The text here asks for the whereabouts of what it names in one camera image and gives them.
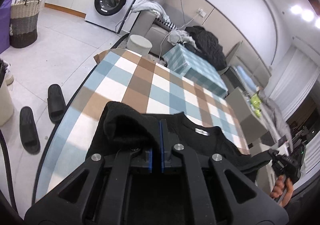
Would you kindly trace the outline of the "right hand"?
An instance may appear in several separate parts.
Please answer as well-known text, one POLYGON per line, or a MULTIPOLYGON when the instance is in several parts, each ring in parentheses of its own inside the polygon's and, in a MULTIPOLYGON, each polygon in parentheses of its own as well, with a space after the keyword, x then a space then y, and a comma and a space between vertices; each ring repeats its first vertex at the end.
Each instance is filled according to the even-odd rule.
POLYGON ((272 199, 279 198, 283 196, 282 201, 279 202, 281 207, 285 207, 291 200, 294 188, 291 179, 285 178, 281 175, 277 178, 276 183, 270 193, 272 199))

